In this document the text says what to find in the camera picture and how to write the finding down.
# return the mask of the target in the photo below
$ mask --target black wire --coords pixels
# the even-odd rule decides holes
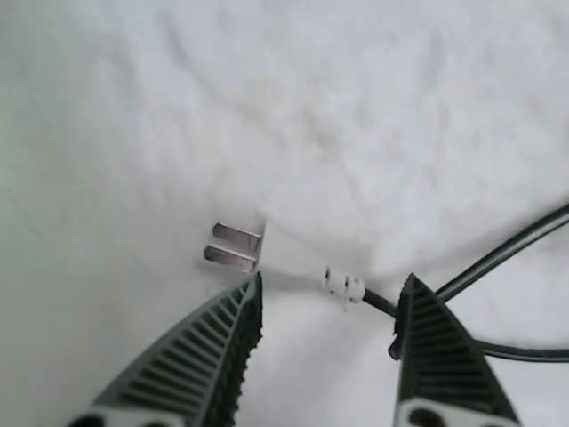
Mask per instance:
[[[375,307],[377,310],[384,312],[388,316],[391,316],[392,318],[395,317],[397,307],[382,296],[377,295],[374,291],[365,289],[363,301]]]
[[[478,341],[486,356],[520,362],[569,363],[569,349],[520,349],[508,345]]]
[[[474,282],[483,277],[488,271],[498,267],[511,256],[529,246],[531,243],[548,235],[569,222],[569,205],[565,205],[555,212],[544,216],[529,227],[526,227],[513,238],[506,240],[488,255],[465,269],[456,278],[436,291],[443,301],[448,301]]]
[[[459,276],[441,287],[436,294],[445,302],[450,300],[511,256],[568,222],[569,205],[565,205],[526,227],[513,238],[508,239],[474,265],[464,270]],[[364,302],[392,318],[396,316],[397,308],[391,302],[369,289],[365,290]],[[485,341],[478,341],[478,344],[482,346],[486,356],[495,358],[524,362],[569,363],[569,349],[522,349]]]

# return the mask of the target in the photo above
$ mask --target white power plug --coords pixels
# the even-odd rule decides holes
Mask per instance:
[[[204,250],[208,261],[236,266],[241,271],[260,271],[265,286],[282,289],[320,289],[347,302],[364,298],[365,283],[333,267],[319,253],[303,245],[270,222],[262,235],[226,224],[213,226],[215,243]]]

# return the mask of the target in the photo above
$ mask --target white cloth surface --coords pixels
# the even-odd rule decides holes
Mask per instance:
[[[569,4],[4,0],[0,414],[62,425],[238,275],[265,218],[392,301],[569,201]],[[476,337],[569,347],[569,230],[450,303]],[[391,425],[392,321],[268,292],[237,425]],[[527,426],[569,365],[492,361]]]

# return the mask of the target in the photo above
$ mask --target metal prong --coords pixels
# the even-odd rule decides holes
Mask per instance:
[[[239,267],[242,272],[250,273],[255,268],[255,258],[237,253],[225,247],[208,245],[204,250],[204,258],[207,261],[217,262],[221,265],[233,265]]]
[[[251,233],[250,231],[234,229],[226,224],[218,222],[213,226],[212,233],[217,238],[222,238],[227,240],[233,245],[246,249],[247,251],[256,252],[259,246],[260,236],[258,234]]]

